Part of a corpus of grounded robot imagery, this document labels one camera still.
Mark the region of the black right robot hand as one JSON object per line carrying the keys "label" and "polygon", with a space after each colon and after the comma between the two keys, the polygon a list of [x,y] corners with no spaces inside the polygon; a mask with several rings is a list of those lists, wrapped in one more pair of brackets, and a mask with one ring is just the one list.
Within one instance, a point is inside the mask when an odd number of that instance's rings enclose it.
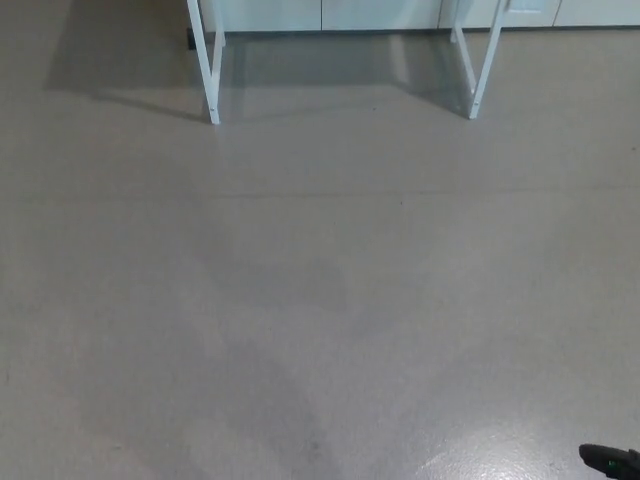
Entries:
{"label": "black right robot hand", "polygon": [[581,444],[579,456],[586,466],[609,479],[639,478],[639,452],[598,444]]}

